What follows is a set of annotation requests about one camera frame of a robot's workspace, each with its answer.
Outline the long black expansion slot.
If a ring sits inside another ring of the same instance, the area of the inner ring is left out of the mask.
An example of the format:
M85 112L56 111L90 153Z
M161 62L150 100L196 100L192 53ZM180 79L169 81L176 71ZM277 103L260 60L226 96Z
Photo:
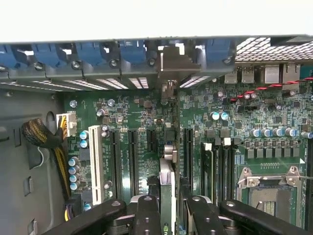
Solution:
M129 164L131 196L139 194L139 169L138 169L138 134L136 129L128 130Z
M117 129L110 131L113 197L122 199L122 173L120 155L120 135Z
M193 183L193 129L183 130L184 176Z

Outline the metal CPU socket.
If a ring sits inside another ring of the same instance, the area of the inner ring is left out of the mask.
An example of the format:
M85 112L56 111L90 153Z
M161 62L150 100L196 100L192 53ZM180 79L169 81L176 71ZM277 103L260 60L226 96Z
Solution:
M238 173L236 200L304 228L305 189L300 165L244 166Z

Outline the white expansion slot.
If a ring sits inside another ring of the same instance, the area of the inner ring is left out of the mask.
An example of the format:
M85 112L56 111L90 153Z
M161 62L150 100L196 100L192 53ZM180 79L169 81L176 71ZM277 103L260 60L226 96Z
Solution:
M102 128L100 125L90 126L89 155L91 171L92 204L94 206L104 201L104 172L102 151Z

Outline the short black expansion slot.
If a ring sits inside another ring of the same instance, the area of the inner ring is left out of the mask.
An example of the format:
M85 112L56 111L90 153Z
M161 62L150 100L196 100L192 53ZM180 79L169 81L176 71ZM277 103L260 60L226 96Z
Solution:
M157 134L155 130L147 130L147 147L149 152L157 153Z

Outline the green Dell motherboard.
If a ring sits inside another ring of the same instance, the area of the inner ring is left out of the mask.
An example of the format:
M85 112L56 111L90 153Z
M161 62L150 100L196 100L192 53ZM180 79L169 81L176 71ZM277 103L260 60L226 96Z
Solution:
M201 194L201 143L215 138L240 138L235 163L235 192L244 166L300 165L306 205L308 140L313 139L313 78L293 85L209 82L191 89L183 85L182 121L194 129L194 194ZM110 131L120 135L122 200L131 196L128 130L138 134L139 194L148 194L147 180L159 177L163 155L165 107L160 92L137 85L136 91L80 92L65 99L66 111L76 113L77 133L68 139L71 190L82 207L93 207L88 128L102 128L104 199L113 197ZM147 130L155 130L157 153L149 152Z

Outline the white power connector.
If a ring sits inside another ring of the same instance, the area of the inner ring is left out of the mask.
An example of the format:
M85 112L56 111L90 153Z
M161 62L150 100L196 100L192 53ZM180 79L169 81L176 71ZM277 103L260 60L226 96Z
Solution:
M76 113L64 113L56 115L58 129L62 130L63 139L76 135L77 117Z

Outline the silver open PC case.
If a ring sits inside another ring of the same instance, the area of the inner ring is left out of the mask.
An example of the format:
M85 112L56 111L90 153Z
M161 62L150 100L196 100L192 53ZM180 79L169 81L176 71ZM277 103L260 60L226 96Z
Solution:
M230 64L207 64L205 43L230 39ZM144 40L146 61L121 58L120 41ZM100 44L103 62L92 66L77 54L75 43ZM32 44L54 44L59 66L37 61ZM191 89L209 82L224 83L237 67L254 67L255 89L264 83L265 66L300 65L302 81L313 78L313 36L137 37L90 41L0 43L17 50L18 68L0 66L0 235L43 235L86 212L71 190L68 139L63 139L57 114L67 113L65 99L80 92L136 91L137 85L160 92L157 61L165 46L176 46L198 65L185 82Z

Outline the silver rear port block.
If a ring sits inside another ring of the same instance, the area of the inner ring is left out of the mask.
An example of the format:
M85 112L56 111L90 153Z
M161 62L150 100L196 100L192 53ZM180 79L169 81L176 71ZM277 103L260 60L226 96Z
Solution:
M298 82L300 78L300 65L285 64L283 68L283 84L293 85Z
M264 83L265 84L278 84L280 79L280 67L265 66L264 68Z
M254 83L254 67L242 67L242 83L252 84Z
M224 76L224 83L225 84L237 84L238 83L237 67L235 67L232 72Z

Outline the blue card retainer clip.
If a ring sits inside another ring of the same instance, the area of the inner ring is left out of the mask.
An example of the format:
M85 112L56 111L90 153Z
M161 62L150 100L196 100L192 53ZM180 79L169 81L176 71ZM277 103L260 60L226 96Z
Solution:
M10 69L18 68L17 50L14 47L0 44L0 66Z
M232 41L230 39L209 39L205 43L207 64L230 64L233 60Z
M75 43L78 57L92 66L97 66L103 62L100 44L95 42Z
M59 66L59 57L54 44L32 44L34 55L38 62L56 68Z
M132 64L146 61L144 40L123 40L119 42L121 58Z

